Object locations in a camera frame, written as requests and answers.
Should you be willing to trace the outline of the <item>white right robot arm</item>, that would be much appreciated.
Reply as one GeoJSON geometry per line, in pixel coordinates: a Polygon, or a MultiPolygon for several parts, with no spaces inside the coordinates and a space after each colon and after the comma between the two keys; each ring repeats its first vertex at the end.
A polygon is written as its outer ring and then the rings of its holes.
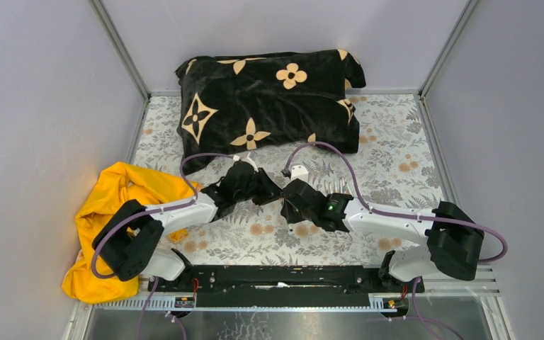
{"type": "Polygon", "coordinates": [[[395,292],[419,276],[442,273],[472,281],[477,273],[484,233],[470,226],[470,219],[449,202],[422,210],[377,205],[366,208],[349,194],[323,194],[295,179],[282,192],[282,216],[293,224],[307,220],[327,232],[370,232],[414,243],[404,251],[386,253],[378,282],[395,292]]]}

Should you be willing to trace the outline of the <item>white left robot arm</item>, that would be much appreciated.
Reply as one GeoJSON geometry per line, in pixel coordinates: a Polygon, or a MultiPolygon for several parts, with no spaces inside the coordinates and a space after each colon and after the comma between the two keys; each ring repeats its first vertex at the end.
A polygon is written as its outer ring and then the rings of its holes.
{"type": "Polygon", "coordinates": [[[186,261],[175,251],[158,249],[165,236],[228,216],[235,205],[250,200],[265,205],[281,196],[281,188],[268,174],[249,162],[238,160],[218,182],[190,198],[159,205],[124,203],[92,243],[91,270],[97,278],[130,281],[140,275],[158,276],[175,291],[191,284],[186,261]],[[101,259],[111,270],[100,273],[101,259]]]}

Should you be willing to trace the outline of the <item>black floral pillow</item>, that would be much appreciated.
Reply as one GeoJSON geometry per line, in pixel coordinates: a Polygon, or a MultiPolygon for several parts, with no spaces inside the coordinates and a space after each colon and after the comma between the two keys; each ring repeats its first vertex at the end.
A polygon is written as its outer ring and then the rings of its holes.
{"type": "Polygon", "coordinates": [[[292,142],[358,151],[360,125],[346,90],[363,88],[366,78],[346,50],[199,56],[175,74],[185,174],[204,169],[216,154],[292,142]]]}

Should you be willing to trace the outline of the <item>yellow cloth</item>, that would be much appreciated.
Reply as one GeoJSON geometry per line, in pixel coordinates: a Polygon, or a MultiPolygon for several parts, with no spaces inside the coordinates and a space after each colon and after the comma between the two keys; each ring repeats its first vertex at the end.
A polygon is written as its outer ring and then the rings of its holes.
{"type": "Polygon", "coordinates": [[[136,295],[139,278],[122,282],[118,278],[95,277],[91,270],[93,240],[129,200],[156,205],[192,195],[193,191],[178,176],[124,162],[104,169],[74,218],[81,250],[62,282],[64,293],[87,304],[124,300],[136,295]]]}

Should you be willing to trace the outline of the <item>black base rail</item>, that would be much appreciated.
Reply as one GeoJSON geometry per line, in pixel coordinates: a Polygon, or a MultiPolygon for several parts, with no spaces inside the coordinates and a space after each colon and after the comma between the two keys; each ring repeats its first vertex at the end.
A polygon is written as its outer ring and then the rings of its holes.
{"type": "Polygon", "coordinates": [[[368,307],[370,294],[425,290],[423,283],[399,283],[365,266],[190,265],[175,280],[148,286],[195,298],[200,308],[368,307]]]}

